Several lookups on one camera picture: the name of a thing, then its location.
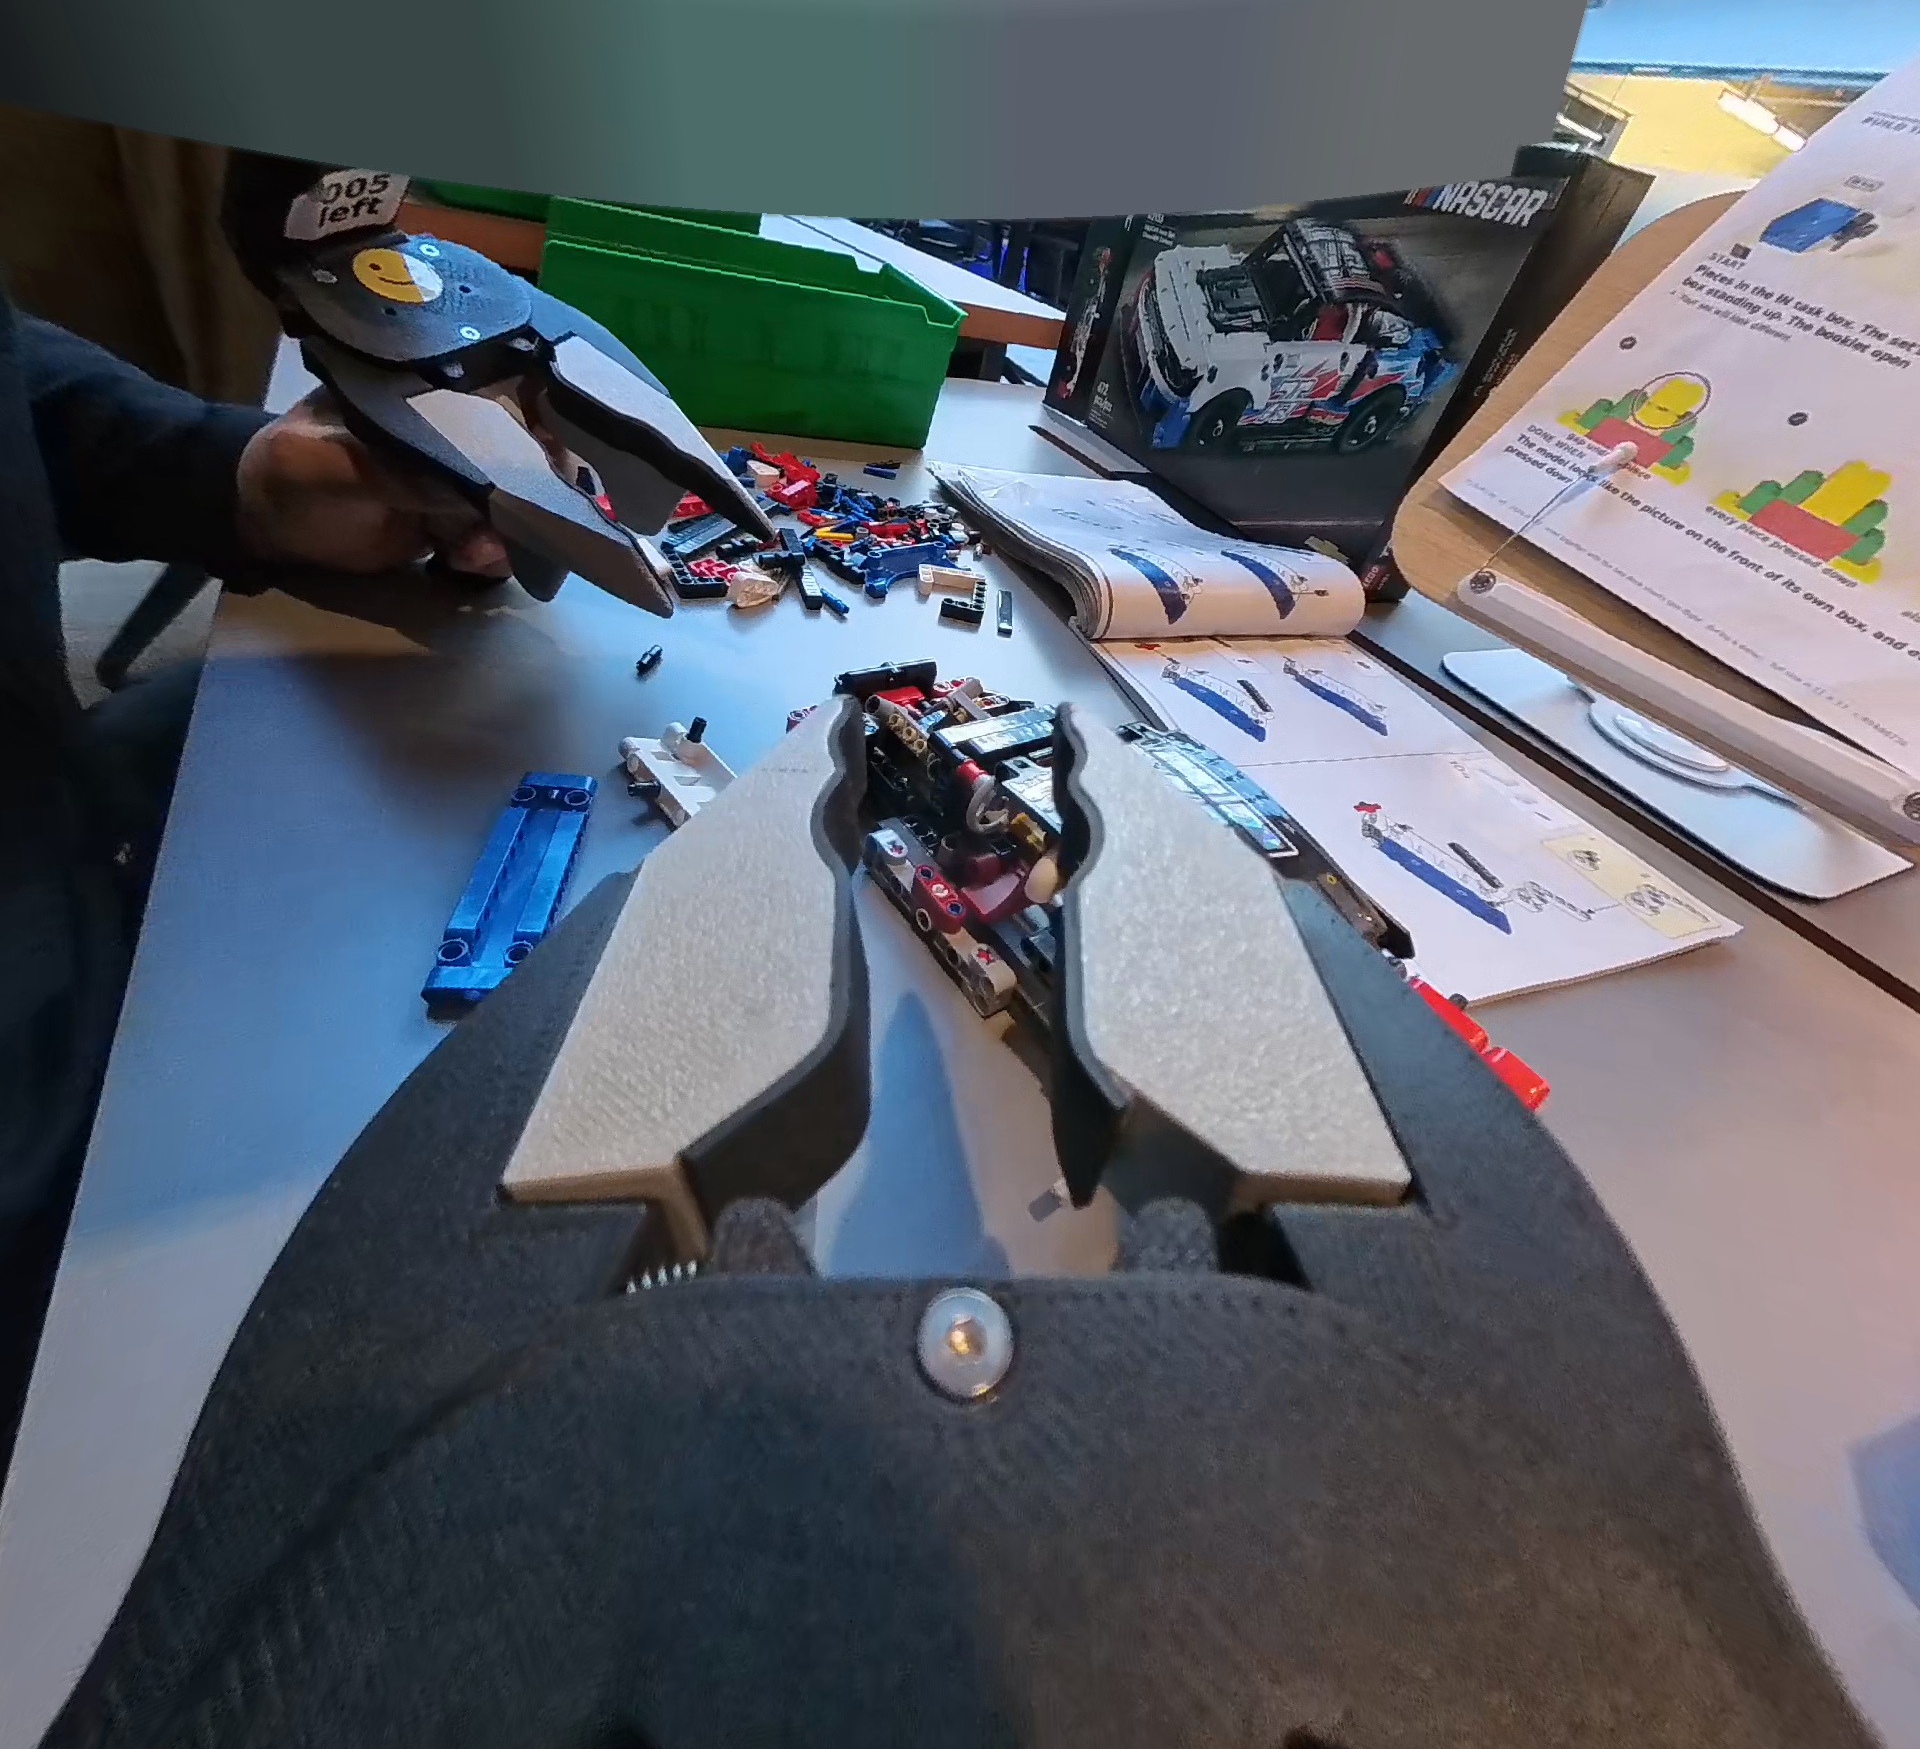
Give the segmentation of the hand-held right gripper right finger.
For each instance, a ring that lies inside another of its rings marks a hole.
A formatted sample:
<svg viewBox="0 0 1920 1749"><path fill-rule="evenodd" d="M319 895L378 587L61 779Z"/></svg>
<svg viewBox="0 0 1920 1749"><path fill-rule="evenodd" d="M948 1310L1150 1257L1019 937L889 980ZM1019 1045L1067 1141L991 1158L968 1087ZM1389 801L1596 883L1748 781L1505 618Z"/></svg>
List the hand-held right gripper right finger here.
<svg viewBox="0 0 1920 1749"><path fill-rule="evenodd" d="M1079 706L1056 708L1052 776L1066 1202L1173 1198L1214 1227L1275 1206L1410 1214L1410 1166L1294 915L1302 888Z"/></svg>

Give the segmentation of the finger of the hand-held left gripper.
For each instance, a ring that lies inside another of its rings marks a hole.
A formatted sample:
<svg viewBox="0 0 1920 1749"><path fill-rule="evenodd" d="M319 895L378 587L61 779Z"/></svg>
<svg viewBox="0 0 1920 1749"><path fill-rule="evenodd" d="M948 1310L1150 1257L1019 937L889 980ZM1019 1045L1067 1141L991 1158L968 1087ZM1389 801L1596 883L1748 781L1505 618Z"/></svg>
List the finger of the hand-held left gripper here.
<svg viewBox="0 0 1920 1749"><path fill-rule="evenodd" d="M425 389L412 411L488 480L491 532L515 553L557 564L620 602L655 618L674 612L669 579L622 526L562 478L540 442L501 401Z"/></svg>
<svg viewBox="0 0 1920 1749"><path fill-rule="evenodd" d="M541 375L541 425L591 467L616 518L634 532L659 532L691 492L755 541L772 534L755 494L622 350L608 352L576 331L554 341Z"/></svg>

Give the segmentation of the pile of toy bricks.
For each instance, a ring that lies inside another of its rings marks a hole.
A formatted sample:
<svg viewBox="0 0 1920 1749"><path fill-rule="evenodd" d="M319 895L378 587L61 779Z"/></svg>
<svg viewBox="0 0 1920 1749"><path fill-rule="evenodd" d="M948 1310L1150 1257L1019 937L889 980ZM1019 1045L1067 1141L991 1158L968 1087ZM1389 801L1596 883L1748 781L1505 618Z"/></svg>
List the pile of toy bricks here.
<svg viewBox="0 0 1920 1749"><path fill-rule="evenodd" d="M816 462L745 442L723 451L723 467L766 534L685 494L657 541L676 598L756 616L792 595L808 616L847 619L854 595L878 604L912 591L945 623L1012 631L1014 604L993 598L980 565L983 537L945 502L903 492L900 462Z"/></svg>

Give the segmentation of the blue toy brick panel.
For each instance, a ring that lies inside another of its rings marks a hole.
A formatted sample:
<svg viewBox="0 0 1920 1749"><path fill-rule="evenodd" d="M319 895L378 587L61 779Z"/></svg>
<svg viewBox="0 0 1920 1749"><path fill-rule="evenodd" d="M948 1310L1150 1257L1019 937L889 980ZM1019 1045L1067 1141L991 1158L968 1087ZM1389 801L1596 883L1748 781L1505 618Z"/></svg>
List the blue toy brick panel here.
<svg viewBox="0 0 1920 1749"><path fill-rule="evenodd" d="M422 983L430 1017L491 993L560 914L596 801L591 776L528 773L495 818Z"/></svg>

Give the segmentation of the white toy brick panel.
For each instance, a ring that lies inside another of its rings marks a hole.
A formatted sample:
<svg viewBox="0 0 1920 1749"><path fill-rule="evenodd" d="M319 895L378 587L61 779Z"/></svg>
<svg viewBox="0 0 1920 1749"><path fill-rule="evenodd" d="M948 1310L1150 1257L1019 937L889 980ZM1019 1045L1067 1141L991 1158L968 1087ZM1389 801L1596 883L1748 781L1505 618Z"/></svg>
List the white toy brick panel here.
<svg viewBox="0 0 1920 1749"><path fill-rule="evenodd" d="M628 795L645 801L672 828L685 826L707 807L727 784L732 769L706 745L685 743L682 723L672 723L659 735L624 735L616 757Z"/></svg>

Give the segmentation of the person's left forearm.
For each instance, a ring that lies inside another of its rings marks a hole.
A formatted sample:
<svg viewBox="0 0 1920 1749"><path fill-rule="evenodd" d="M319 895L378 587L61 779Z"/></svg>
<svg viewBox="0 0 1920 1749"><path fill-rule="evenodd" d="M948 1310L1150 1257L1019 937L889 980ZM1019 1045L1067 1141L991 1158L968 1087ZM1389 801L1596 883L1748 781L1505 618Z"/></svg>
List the person's left forearm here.
<svg viewBox="0 0 1920 1749"><path fill-rule="evenodd" d="M61 559L252 579L238 467L266 427L266 413L164 385L4 301L4 585L48 591Z"/></svg>

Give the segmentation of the person's left hand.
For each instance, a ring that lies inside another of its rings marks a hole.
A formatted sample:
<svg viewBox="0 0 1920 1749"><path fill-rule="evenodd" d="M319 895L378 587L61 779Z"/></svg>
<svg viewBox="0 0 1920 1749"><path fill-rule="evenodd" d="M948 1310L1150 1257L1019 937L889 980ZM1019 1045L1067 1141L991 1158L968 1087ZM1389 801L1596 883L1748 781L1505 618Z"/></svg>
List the person's left hand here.
<svg viewBox="0 0 1920 1749"><path fill-rule="evenodd" d="M355 439L322 389L246 444L236 534L254 564L271 568L376 575L437 559L481 582L511 571L505 542L465 498Z"/></svg>

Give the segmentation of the green corrugated plastic bin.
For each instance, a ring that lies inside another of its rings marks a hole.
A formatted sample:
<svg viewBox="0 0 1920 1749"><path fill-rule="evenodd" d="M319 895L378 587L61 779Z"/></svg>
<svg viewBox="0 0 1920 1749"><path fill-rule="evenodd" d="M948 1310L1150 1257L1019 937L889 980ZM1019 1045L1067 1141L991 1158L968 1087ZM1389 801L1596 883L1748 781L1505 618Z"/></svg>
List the green corrugated plastic bin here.
<svg viewBox="0 0 1920 1749"><path fill-rule="evenodd" d="M963 313L912 276L626 205L550 200L540 290L701 427L925 444Z"/></svg>
<svg viewBox="0 0 1920 1749"><path fill-rule="evenodd" d="M513 218L518 221L537 221L544 224L550 209L550 195L544 192L522 192L515 189L497 189L497 187L476 187L476 184L455 184L427 179L412 179L412 195L416 202L467 209L476 213L489 213L499 218ZM636 204L605 204L605 207L622 209L645 209L650 213L685 221L696 226L725 227L745 235L756 235L760 218L756 211L704 211L688 207L655 207L655 205L636 205Z"/></svg>

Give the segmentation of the toy brick instruction manual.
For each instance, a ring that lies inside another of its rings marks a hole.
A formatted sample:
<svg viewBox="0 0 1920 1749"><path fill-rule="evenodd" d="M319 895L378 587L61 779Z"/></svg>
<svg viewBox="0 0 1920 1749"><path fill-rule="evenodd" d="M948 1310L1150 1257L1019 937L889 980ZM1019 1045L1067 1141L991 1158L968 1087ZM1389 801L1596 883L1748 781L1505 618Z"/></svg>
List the toy brick instruction manual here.
<svg viewBox="0 0 1920 1749"><path fill-rule="evenodd" d="M1366 655L1344 564L1212 534L1132 483L930 472L983 537L1067 591L1152 724L1249 776L1404 928L1432 988L1505 1001L1740 934Z"/></svg>

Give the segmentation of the background table with wooden edge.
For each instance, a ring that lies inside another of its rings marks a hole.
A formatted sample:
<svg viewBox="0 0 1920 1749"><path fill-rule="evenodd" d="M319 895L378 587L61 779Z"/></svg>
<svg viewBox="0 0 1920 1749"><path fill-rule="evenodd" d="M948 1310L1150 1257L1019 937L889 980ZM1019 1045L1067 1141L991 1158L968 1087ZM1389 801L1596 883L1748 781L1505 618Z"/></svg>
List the background table with wooden edge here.
<svg viewBox="0 0 1920 1749"><path fill-rule="evenodd" d="M1052 352L1064 333L1064 313L1051 304L849 219L767 211L759 218L759 235L788 246L847 252L866 273L893 267L909 276L961 311L959 339Z"/></svg>

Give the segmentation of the toy brick car model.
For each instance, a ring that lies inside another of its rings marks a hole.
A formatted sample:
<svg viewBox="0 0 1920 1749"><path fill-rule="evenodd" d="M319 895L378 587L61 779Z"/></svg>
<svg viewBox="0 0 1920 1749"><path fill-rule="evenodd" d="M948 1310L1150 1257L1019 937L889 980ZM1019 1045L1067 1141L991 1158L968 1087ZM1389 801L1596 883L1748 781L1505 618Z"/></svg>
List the toy brick car model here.
<svg viewBox="0 0 1920 1749"><path fill-rule="evenodd" d="M1064 884L1054 801L1054 706L938 681L930 661L844 672L866 738L863 864L948 972L972 1012L1005 1017L1040 1048L1056 989ZM1118 739L1228 828L1282 883L1317 891L1527 1109L1547 1081L1490 1040L1457 996L1413 972L1413 939L1252 776L1186 734L1129 723Z"/></svg>

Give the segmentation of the wooden document stand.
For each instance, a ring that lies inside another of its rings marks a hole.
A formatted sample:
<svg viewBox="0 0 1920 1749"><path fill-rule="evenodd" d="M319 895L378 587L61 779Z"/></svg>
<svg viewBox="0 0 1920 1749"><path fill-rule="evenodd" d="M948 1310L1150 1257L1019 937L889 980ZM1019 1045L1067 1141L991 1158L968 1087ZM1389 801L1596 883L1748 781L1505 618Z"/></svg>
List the wooden document stand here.
<svg viewBox="0 0 1920 1749"><path fill-rule="evenodd" d="M1717 867L1825 903L1915 866L1915 776L1819 728L1541 546L1500 546L1500 526L1444 488L1736 202L1690 202L1609 254L1428 467L1392 545L1410 588L1442 611L1442 680L1463 685L1468 706L1500 713Z"/></svg>

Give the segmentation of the black toy set box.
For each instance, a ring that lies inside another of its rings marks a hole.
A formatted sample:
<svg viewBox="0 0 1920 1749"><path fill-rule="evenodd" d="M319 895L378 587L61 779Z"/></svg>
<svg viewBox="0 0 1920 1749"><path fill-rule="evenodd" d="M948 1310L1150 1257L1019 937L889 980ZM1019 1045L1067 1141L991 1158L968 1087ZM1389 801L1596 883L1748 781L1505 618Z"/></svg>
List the black toy set box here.
<svg viewBox="0 0 1920 1749"><path fill-rule="evenodd" d="M1088 230L1045 411L1181 513L1395 585L1395 516L1614 252L1651 179L1509 173Z"/></svg>

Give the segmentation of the person's torso in dark clothing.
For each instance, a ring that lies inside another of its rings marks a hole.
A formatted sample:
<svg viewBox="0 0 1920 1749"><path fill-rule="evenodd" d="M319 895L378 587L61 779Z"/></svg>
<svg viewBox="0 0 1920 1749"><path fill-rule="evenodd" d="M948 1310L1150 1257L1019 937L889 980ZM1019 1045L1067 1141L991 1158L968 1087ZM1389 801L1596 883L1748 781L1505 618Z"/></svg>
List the person's torso in dark clothing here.
<svg viewBox="0 0 1920 1749"><path fill-rule="evenodd" d="M57 564L4 557L2 1458L12 1458L198 669L81 706Z"/></svg>

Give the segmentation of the printed instruction sheet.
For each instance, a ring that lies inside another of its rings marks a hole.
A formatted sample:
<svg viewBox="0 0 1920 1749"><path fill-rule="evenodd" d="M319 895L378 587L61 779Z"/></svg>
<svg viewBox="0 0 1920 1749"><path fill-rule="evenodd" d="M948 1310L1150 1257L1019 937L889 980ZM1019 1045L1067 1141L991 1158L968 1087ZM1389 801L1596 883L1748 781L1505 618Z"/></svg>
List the printed instruction sheet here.
<svg viewBox="0 0 1920 1749"><path fill-rule="evenodd" d="M1444 488L1914 774L1915 62L1731 202Z"/></svg>

